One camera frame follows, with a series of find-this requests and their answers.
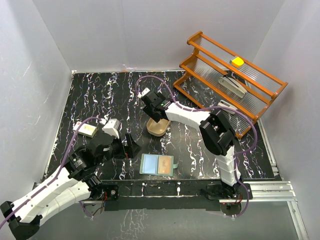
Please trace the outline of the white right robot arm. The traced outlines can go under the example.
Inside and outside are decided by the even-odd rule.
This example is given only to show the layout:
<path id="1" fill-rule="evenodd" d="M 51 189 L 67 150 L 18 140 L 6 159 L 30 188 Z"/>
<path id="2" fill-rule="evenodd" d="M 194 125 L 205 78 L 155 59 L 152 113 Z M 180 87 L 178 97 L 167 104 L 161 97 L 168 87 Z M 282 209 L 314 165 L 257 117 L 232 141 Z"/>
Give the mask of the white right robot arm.
<path id="1" fill-rule="evenodd" d="M 200 132 L 205 147 L 215 156 L 220 170 L 221 183 L 210 188 L 212 193 L 205 191 L 209 196 L 233 199 L 240 194 L 238 181 L 241 173 L 234 158 L 236 133 L 222 111 L 201 111 L 187 107 L 149 88 L 139 93 L 138 98 L 145 104 L 143 111 L 155 122 L 165 119 Z"/>

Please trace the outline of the orange credit card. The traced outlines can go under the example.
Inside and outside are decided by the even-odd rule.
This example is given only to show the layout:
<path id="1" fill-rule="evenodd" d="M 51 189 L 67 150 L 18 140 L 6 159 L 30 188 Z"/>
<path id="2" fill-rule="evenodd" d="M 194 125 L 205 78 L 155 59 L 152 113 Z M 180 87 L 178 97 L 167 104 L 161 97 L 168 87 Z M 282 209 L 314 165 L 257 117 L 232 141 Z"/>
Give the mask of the orange credit card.
<path id="1" fill-rule="evenodd" d="M 171 156 L 159 156 L 158 157 L 158 173 L 163 175 L 169 175 L 171 173 L 172 157 Z"/>

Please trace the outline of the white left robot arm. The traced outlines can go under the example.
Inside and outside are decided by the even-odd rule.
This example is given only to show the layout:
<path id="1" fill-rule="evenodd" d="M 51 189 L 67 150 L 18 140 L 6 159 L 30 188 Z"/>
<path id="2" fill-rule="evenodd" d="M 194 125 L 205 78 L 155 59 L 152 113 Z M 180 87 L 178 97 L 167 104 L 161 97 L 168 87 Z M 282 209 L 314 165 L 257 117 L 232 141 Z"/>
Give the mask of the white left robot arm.
<path id="1" fill-rule="evenodd" d="M 106 135 L 94 137 L 67 156 L 56 171 L 31 192 L 16 201 L 5 201 L 0 210 L 17 240 L 27 240 L 48 219 L 86 199 L 97 200 L 103 195 L 103 183 L 95 171 L 104 161 L 132 159 L 141 147 L 131 134 L 120 138 Z"/>

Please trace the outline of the green card holder wallet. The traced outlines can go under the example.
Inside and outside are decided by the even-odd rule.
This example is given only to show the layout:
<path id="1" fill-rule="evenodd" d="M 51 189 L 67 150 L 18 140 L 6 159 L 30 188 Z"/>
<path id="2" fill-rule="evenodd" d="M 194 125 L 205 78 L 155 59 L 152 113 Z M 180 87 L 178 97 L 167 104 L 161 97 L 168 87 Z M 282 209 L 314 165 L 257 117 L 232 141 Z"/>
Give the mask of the green card holder wallet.
<path id="1" fill-rule="evenodd" d="M 170 156 L 172 158 L 171 172 L 169 175 L 158 173 L 158 159 L 159 156 Z M 151 175 L 151 176 L 162 176 L 162 177 L 172 177 L 173 171 L 178 168 L 179 163 L 174 162 L 174 157 L 172 155 L 158 155 L 158 154 L 145 154 L 141 155 L 140 169 L 139 173 L 141 175 Z"/>

